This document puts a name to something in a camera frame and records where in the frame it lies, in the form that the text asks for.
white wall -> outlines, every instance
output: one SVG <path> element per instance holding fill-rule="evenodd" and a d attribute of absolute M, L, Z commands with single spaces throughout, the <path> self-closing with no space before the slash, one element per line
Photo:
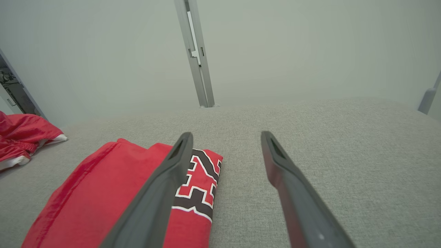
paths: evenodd
<path fill-rule="evenodd" d="M 198 107 L 172 0 L 3 0 L 0 34 L 57 126 Z"/>
<path fill-rule="evenodd" d="M 417 109 L 441 69 L 439 0 L 198 1 L 221 106 L 355 96 Z"/>

